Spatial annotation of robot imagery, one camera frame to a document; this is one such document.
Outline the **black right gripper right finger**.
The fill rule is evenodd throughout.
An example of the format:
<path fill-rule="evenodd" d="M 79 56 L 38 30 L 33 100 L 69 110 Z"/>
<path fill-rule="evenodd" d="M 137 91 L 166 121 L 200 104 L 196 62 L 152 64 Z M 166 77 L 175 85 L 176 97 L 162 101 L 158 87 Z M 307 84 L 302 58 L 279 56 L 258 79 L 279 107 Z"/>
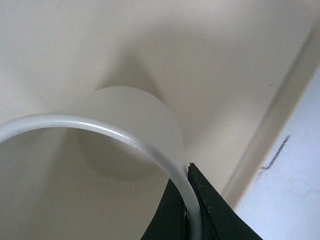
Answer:
<path fill-rule="evenodd" d="M 188 180 L 197 197 L 203 240 L 260 240 L 210 184 L 198 167 L 191 163 Z"/>

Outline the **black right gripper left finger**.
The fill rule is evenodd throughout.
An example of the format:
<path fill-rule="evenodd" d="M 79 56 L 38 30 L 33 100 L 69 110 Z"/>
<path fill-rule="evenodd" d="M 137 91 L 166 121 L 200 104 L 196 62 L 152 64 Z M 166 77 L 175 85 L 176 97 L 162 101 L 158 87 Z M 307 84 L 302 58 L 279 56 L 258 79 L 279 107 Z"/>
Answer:
<path fill-rule="evenodd" d="M 143 240 L 187 240 L 186 208 L 174 183 L 169 180 L 157 210 L 142 235 Z"/>

